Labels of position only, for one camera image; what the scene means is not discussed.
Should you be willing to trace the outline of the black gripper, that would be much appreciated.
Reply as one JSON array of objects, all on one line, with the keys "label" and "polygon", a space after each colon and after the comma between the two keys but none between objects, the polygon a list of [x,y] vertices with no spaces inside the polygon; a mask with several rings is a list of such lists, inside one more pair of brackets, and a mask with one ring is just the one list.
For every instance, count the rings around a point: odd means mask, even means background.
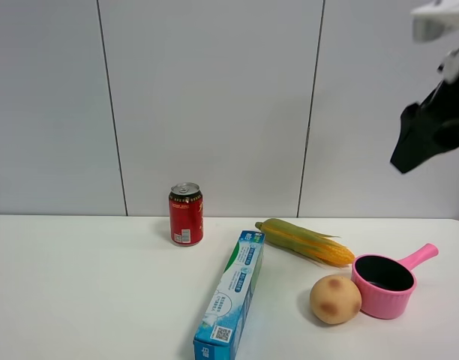
[{"label": "black gripper", "polygon": [[390,162],[406,174],[429,159],[459,148],[459,75],[442,79],[421,104],[400,116],[400,135]]}]

